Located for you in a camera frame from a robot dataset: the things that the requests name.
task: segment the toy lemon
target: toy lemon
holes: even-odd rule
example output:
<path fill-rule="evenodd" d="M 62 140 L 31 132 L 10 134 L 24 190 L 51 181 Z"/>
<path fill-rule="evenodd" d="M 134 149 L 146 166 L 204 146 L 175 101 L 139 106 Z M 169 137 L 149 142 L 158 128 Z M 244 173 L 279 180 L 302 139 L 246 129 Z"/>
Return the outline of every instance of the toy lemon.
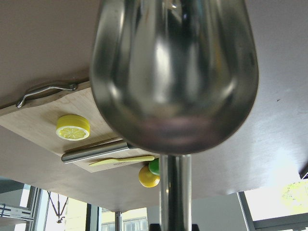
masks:
<path fill-rule="evenodd" d="M 90 135 L 90 123 L 82 116 L 65 115 L 58 119 L 56 133 L 64 140 L 83 140 Z"/>
<path fill-rule="evenodd" d="M 159 176 L 159 158 L 150 161 L 149 171 L 152 172 L 154 175 Z"/>
<path fill-rule="evenodd" d="M 160 177 L 149 171 L 148 166 L 144 166 L 139 172 L 139 182 L 146 188 L 155 187 L 160 181 Z"/>

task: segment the metal pole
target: metal pole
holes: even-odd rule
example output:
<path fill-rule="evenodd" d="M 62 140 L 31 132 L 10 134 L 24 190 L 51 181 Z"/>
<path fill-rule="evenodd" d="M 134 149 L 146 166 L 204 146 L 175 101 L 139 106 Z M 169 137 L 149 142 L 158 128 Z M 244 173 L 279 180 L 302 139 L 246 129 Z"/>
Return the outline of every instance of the metal pole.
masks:
<path fill-rule="evenodd" d="M 161 230 L 191 231 L 191 155 L 161 155 L 160 177 Z"/>
<path fill-rule="evenodd" d="M 115 231 L 122 231 L 122 213 L 115 212 Z"/>
<path fill-rule="evenodd" d="M 115 152 L 133 149 L 131 145 L 124 140 L 97 145 L 85 150 L 78 150 L 62 155 L 61 160 L 65 163 L 73 163 L 80 160 L 87 160 Z"/>

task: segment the stainless steel scoop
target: stainless steel scoop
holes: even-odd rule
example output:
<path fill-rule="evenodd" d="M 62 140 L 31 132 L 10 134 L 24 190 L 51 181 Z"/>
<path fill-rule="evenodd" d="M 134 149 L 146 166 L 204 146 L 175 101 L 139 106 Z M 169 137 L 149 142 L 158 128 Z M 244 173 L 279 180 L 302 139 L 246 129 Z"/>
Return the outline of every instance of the stainless steel scoop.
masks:
<path fill-rule="evenodd" d="M 244 0 L 102 1 L 90 80 L 114 131 L 170 154 L 160 163 L 161 228 L 190 230 L 190 156 L 178 154 L 226 140 L 257 93 Z"/>

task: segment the lemon slice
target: lemon slice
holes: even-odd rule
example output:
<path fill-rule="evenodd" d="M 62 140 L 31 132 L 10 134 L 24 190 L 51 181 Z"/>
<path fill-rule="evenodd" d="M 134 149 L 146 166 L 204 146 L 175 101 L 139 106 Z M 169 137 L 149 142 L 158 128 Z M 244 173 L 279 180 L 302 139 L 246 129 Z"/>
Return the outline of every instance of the lemon slice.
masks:
<path fill-rule="evenodd" d="M 64 140 L 83 140 L 90 135 L 90 123 L 82 116 L 65 115 L 58 119 L 56 133 Z"/>

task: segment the black base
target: black base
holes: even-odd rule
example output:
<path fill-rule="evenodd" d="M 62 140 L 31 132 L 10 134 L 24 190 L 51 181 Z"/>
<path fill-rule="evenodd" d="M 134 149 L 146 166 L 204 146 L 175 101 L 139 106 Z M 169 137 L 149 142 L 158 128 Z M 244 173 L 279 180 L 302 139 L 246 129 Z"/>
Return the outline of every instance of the black base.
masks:
<path fill-rule="evenodd" d="M 150 224 L 149 231 L 161 231 L 159 224 Z M 197 224 L 192 224 L 192 231 L 200 231 Z"/>

